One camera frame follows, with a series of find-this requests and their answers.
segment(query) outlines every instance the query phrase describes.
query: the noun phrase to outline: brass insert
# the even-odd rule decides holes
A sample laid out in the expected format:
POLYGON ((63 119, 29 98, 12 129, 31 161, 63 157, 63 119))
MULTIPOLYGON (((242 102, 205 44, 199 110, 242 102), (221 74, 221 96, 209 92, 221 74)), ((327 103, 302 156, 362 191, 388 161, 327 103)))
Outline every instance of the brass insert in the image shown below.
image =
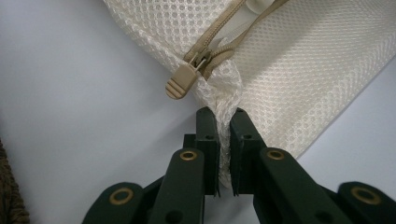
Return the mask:
POLYGON ((183 151, 180 153, 180 158, 183 161, 193 161, 198 157, 196 152, 193 151, 183 151))
POLYGON ((372 192, 369 189, 362 187, 354 187, 351 190, 352 195, 363 203, 368 203, 372 205, 377 205, 381 203, 381 198, 378 194, 372 192))
POLYGON ((128 188, 122 188, 122 189, 117 189, 110 195, 110 202, 114 205, 122 205, 125 203, 128 203, 131 201, 131 199, 134 197, 134 192, 131 189, 128 188), (122 199, 118 199, 117 195, 121 193, 126 193, 126 197, 122 199))
POLYGON ((283 154, 283 152, 278 151, 278 150, 271 150, 267 152, 267 157, 276 160, 276 161, 280 161, 285 159, 285 155, 283 154))

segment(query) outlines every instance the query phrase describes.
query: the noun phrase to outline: mesh bag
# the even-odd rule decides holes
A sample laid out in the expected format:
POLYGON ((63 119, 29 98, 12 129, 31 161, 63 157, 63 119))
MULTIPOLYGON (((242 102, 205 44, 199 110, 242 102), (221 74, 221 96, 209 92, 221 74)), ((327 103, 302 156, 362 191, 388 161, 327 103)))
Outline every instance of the mesh bag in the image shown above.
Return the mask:
MULTIPOLYGON (((134 41, 171 72, 203 33, 243 1, 105 0, 134 41)), ((230 183, 229 122, 244 108, 270 147, 299 156, 396 53, 396 2, 289 0, 192 86, 218 120, 220 180, 230 183)), ((231 29, 226 46, 249 24, 231 29)))

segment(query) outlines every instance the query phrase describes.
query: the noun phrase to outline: beige zipper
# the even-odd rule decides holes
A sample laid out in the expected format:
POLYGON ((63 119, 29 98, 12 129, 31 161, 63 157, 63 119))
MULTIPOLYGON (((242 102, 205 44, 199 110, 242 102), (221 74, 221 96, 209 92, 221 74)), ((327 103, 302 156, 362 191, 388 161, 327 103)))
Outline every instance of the beige zipper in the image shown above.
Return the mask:
POLYGON ((230 20, 230 18, 245 4, 247 0, 237 0, 231 2, 230 6, 218 17, 207 31, 198 39, 197 43, 185 55, 184 61, 188 64, 181 64, 176 72, 166 83, 166 94, 172 99, 181 99, 190 90, 191 86, 198 78, 198 71, 208 80, 213 69, 223 61, 231 58, 234 49, 240 45, 248 31, 260 20, 268 16, 271 12, 282 6, 288 0, 275 0, 275 2, 264 10, 264 12, 231 43, 212 51, 208 48, 210 42, 219 30, 230 20))

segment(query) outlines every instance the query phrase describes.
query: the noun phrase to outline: white background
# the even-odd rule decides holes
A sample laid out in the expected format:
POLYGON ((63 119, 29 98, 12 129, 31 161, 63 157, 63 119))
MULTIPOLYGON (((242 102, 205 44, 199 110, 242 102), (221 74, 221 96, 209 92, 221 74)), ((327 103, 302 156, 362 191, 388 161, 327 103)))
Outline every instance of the white background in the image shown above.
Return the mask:
MULTIPOLYGON (((0 137, 32 223, 80 223, 121 181, 164 174, 193 97, 125 35, 100 0, 0 2, 0 137)), ((358 180, 396 199, 396 60, 299 158, 321 185, 358 180)), ((250 196, 207 197, 205 223, 258 223, 250 196)))

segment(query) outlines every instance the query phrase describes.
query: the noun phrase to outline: zipper pull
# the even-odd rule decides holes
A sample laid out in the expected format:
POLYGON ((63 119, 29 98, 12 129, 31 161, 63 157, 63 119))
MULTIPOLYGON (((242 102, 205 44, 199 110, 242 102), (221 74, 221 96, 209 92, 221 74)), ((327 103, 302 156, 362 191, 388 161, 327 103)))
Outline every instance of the zipper pull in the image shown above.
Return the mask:
POLYGON ((183 98, 198 78, 198 70, 211 60, 211 50, 195 53, 188 64, 181 64, 166 83, 166 94, 174 99, 183 98))

